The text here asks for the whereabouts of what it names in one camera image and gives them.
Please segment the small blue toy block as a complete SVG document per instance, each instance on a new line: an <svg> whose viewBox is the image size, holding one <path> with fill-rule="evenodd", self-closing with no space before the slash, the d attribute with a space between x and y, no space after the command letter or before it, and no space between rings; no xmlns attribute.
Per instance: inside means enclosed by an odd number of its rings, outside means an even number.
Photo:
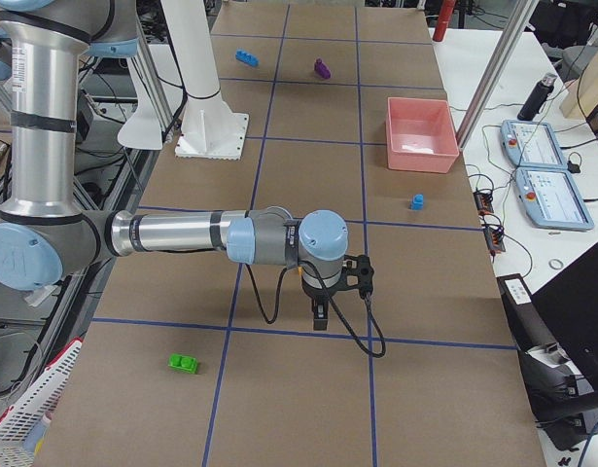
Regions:
<svg viewBox="0 0 598 467"><path fill-rule="evenodd" d="M410 201L409 208L414 211L422 210L424 208L424 196L422 194L414 195Z"/></svg>

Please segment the green toy block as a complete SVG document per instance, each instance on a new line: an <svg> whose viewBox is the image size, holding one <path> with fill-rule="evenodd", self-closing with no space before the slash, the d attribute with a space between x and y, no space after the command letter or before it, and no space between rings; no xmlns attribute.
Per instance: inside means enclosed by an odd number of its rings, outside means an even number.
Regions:
<svg viewBox="0 0 598 467"><path fill-rule="evenodd" d="M198 360L189 355L172 353L168 359L169 368L188 374L195 374L197 372L198 365Z"/></svg>

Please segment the purple toy block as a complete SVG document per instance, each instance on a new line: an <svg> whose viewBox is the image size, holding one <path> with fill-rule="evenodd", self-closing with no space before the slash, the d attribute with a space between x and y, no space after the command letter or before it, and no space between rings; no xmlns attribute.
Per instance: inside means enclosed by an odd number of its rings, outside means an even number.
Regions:
<svg viewBox="0 0 598 467"><path fill-rule="evenodd" d="M320 57L314 61L314 72L323 80L329 80L332 77L331 70Z"/></svg>

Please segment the long blue toy block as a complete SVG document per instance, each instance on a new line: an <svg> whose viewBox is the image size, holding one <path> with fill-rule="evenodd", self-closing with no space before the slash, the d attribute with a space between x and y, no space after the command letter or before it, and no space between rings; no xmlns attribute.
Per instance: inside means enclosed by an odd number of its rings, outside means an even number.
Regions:
<svg viewBox="0 0 598 467"><path fill-rule="evenodd" d="M259 66L259 59L254 54L251 54L245 50L237 49L234 57L239 62L244 63L250 67Z"/></svg>

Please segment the lower orange circuit board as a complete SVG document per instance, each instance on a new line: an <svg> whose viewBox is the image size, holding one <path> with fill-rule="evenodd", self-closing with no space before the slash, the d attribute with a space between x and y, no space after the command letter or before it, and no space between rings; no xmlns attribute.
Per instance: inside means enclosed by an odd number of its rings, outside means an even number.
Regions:
<svg viewBox="0 0 598 467"><path fill-rule="evenodd" d="M487 249L491 256L504 253L506 246L504 244L504 228L494 224L484 224L483 233L487 244Z"/></svg>

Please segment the orange circuit board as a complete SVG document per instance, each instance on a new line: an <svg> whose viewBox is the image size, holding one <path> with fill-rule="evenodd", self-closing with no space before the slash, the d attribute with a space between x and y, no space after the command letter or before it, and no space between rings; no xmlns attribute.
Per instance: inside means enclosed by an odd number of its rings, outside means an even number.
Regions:
<svg viewBox="0 0 598 467"><path fill-rule="evenodd" d="M490 190L475 190L473 192L475 206L479 216L494 214L493 192Z"/></svg>
<svg viewBox="0 0 598 467"><path fill-rule="evenodd" d="M504 244L504 228L494 224L484 224L483 233L487 244L487 249L491 256L504 253L506 246Z"/></svg>

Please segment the upper orange circuit board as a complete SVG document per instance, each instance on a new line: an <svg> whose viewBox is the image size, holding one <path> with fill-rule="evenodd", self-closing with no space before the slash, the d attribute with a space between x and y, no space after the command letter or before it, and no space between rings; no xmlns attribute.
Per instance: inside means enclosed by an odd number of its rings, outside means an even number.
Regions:
<svg viewBox="0 0 598 467"><path fill-rule="evenodd" d="M479 216L494 214L493 192L490 190L475 190L473 192L475 206Z"/></svg>

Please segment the lower teach pendant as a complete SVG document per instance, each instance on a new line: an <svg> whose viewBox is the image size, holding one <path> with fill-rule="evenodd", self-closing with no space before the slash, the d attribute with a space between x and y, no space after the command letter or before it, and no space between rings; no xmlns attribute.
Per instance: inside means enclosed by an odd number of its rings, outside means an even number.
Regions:
<svg viewBox="0 0 598 467"><path fill-rule="evenodd" d="M572 175L564 169L519 167L518 197L532 223L542 229L586 232L594 222Z"/></svg>

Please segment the teach pendant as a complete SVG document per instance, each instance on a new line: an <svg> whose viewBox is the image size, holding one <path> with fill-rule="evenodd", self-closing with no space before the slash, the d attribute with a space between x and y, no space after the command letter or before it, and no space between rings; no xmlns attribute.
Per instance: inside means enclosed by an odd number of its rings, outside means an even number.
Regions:
<svg viewBox="0 0 598 467"><path fill-rule="evenodd" d="M572 175L564 169L519 167L518 197L532 223L542 229L586 232L594 222Z"/></svg>
<svg viewBox="0 0 598 467"><path fill-rule="evenodd" d="M505 120L500 131L504 152L514 166L567 168L550 124Z"/></svg>

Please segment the black water bottle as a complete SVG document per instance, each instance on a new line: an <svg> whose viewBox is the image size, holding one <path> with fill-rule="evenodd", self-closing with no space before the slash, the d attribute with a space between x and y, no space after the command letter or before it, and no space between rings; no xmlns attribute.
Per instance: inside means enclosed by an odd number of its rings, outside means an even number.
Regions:
<svg viewBox="0 0 598 467"><path fill-rule="evenodd" d="M545 73L545 75L535 84L517 114L517 118L520 121L530 122L538 115L548 97L553 93L556 79L557 75L549 72Z"/></svg>

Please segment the red bottle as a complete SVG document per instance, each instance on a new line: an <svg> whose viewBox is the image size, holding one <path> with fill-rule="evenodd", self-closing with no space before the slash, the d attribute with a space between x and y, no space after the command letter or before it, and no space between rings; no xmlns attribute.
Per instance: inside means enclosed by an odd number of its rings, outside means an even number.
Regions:
<svg viewBox="0 0 598 467"><path fill-rule="evenodd" d="M432 40L434 42L441 42L445 36L446 30L450 23L456 0L443 0L440 7L437 24L433 33Z"/></svg>

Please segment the wooden plank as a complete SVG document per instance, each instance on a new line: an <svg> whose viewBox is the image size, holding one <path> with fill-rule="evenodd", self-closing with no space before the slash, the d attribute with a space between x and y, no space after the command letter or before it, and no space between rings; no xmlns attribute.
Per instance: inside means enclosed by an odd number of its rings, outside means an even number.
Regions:
<svg viewBox="0 0 598 467"><path fill-rule="evenodd" d="M598 106L598 52L582 70L577 80L566 86L560 111L567 119L585 119Z"/></svg>

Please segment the white red plastic basket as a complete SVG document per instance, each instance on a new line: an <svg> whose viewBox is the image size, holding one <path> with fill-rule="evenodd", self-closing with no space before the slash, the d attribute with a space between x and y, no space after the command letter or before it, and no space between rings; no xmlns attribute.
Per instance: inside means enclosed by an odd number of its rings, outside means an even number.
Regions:
<svg viewBox="0 0 598 467"><path fill-rule="evenodd" d="M0 466L33 464L82 345L81 338L71 340L0 417Z"/></svg>

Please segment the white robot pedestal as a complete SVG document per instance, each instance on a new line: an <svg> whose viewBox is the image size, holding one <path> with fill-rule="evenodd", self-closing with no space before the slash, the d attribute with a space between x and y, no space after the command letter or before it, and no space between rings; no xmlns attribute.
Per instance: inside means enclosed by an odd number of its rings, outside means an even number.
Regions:
<svg viewBox="0 0 598 467"><path fill-rule="evenodd" d="M122 146L160 150L179 129L181 158L238 160L249 116L225 103L217 74L208 21L201 1L162 1L168 29L168 58L158 62L145 34L127 62L137 106L118 134Z"/></svg>

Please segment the aluminium frame post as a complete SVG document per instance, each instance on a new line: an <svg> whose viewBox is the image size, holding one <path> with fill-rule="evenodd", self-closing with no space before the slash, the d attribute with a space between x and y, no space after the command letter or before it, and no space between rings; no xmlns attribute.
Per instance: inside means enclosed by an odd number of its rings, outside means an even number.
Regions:
<svg viewBox="0 0 598 467"><path fill-rule="evenodd" d="M539 0L519 0L515 3L512 14L497 42L493 54L481 76L468 110L456 133L458 147L465 149L484 112L489 98L523 33L526 25L539 4Z"/></svg>

